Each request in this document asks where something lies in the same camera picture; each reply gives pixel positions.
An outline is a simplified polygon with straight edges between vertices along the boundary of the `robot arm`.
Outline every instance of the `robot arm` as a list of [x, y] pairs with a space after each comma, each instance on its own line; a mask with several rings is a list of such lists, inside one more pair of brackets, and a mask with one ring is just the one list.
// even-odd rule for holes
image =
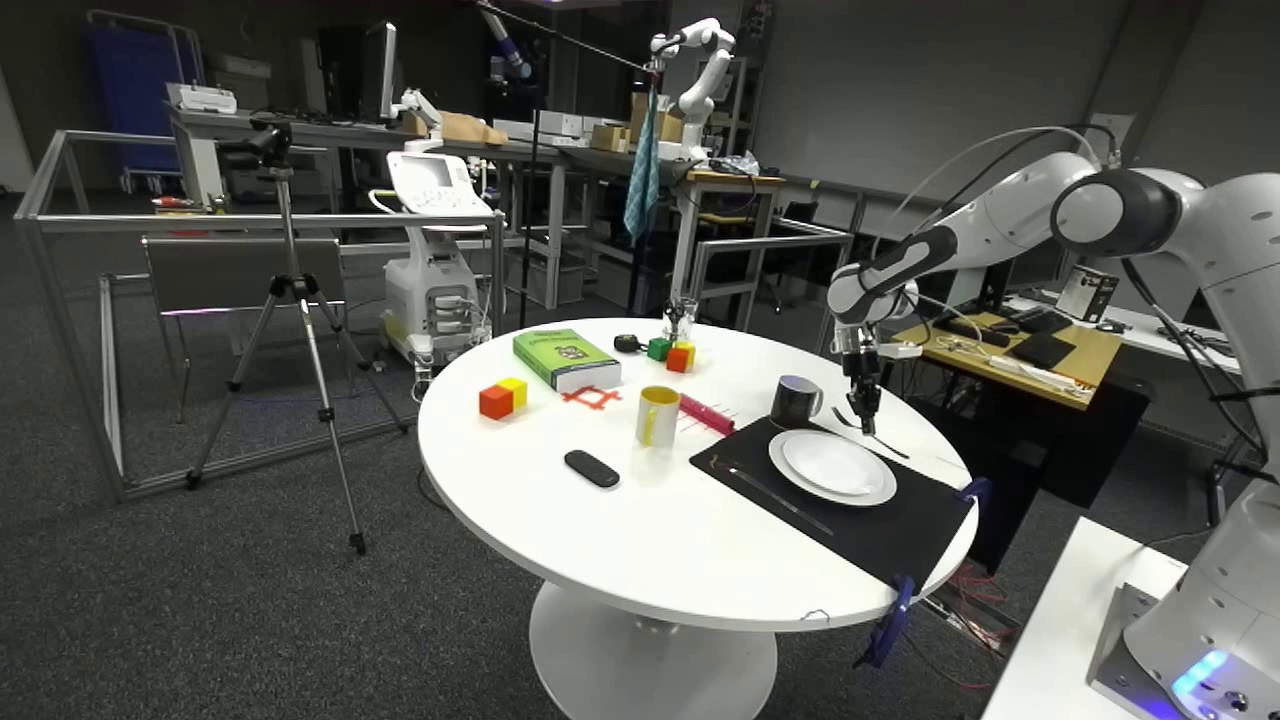
[[728, 80], [728, 68], [732, 68], [732, 35], [721, 29], [716, 15], [709, 18], [698, 18], [673, 35], [655, 33], [647, 38], [647, 52], [653, 52], [653, 68], [670, 68], [670, 58], [675, 58], [685, 49], [709, 49], [714, 45], [714, 57], [703, 62], [703, 73], [698, 76], [693, 89], [680, 92], [680, 101], [673, 102], [673, 112], [685, 118], [685, 146], [693, 161], [709, 161], [709, 151], [700, 146], [703, 139], [703, 122], [709, 114], [716, 112], [716, 92], [725, 89]]
[[1052, 234], [1049, 215], [1058, 197], [1094, 173], [1098, 166], [1084, 157], [1045, 157], [953, 215], [900, 239], [891, 252], [836, 266], [828, 287], [832, 316], [842, 322], [900, 318], [922, 298], [912, 281], [958, 266], [994, 266], [1034, 252]]
[[444, 114], [435, 112], [435, 102], [417, 92], [417, 89], [404, 89], [399, 102], [394, 102], [394, 114], [420, 114], [429, 122], [429, 137], [424, 139], [410, 139], [404, 146], [410, 151], [429, 151], [429, 146], [444, 146]]
[[495, 45], [495, 57], [487, 58], [487, 80], [500, 89], [532, 82], [532, 62], [520, 57], [507, 25], [495, 12], [487, 12], [487, 0], [478, 0], [478, 9], [479, 9], [487, 35]]
[[[1280, 444], [1280, 177], [1201, 187], [1155, 166], [1098, 173], [1049, 157], [1000, 180], [961, 212], [908, 234], [898, 252], [832, 275], [828, 307], [853, 328], [845, 372], [872, 432], [876, 347], [869, 328], [912, 307], [908, 285], [947, 266], [989, 266], [1045, 239], [1084, 254], [1177, 254], [1226, 322], [1270, 446]], [[1128, 672], [1140, 716], [1278, 716], [1280, 712], [1280, 482], [1241, 493], [1186, 578], [1124, 626], [1107, 663]]]

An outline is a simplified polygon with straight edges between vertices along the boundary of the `wooden board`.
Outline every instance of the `wooden board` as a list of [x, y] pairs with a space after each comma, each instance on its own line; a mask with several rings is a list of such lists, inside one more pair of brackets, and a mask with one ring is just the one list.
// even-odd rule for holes
[[[977, 328], [994, 328], [1006, 316], [981, 311], [970, 318]], [[1112, 359], [1119, 354], [1119, 337], [1073, 322], [1060, 328], [1058, 338], [1078, 347], [1060, 363], [1052, 363], [1052, 375], [1045, 375], [1041, 369], [1011, 359], [1007, 347], [981, 344], [958, 331], [939, 331], [927, 322], [898, 331], [898, 344], [922, 344], [938, 363], [1084, 411], [1098, 386], [1107, 380]]]

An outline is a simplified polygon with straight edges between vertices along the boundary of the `computer monitor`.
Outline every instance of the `computer monitor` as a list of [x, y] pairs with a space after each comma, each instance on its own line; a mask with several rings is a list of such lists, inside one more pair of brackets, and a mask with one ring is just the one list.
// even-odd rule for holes
[[394, 118], [399, 92], [395, 25], [375, 25], [363, 35], [362, 118]]
[[337, 118], [394, 118], [399, 80], [395, 25], [341, 25], [318, 33], [323, 112]]

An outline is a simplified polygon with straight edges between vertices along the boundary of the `blue light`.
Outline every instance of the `blue light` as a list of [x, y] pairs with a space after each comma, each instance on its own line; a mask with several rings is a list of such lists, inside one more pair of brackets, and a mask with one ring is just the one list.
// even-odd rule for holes
[[1182, 680], [1173, 680], [1173, 697], [1189, 704], [1193, 690], [1226, 663], [1230, 663], [1230, 651], [1205, 651]]

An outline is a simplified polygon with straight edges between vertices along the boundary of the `cardboard box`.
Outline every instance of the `cardboard box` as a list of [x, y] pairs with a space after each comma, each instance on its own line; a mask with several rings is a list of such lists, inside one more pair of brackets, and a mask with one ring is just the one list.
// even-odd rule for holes
[[[634, 145], [641, 137], [644, 106], [647, 106], [647, 92], [634, 92], [634, 122], [630, 122]], [[685, 118], [673, 114], [673, 112], [655, 112], [655, 114], [661, 114], [661, 139], [680, 145], [685, 139]]]
[[634, 151], [634, 137], [625, 122], [595, 122], [587, 146]]
[[444, 145], [507, 145], [507, 131], [487, 127], [479, 114], [439, 112]]

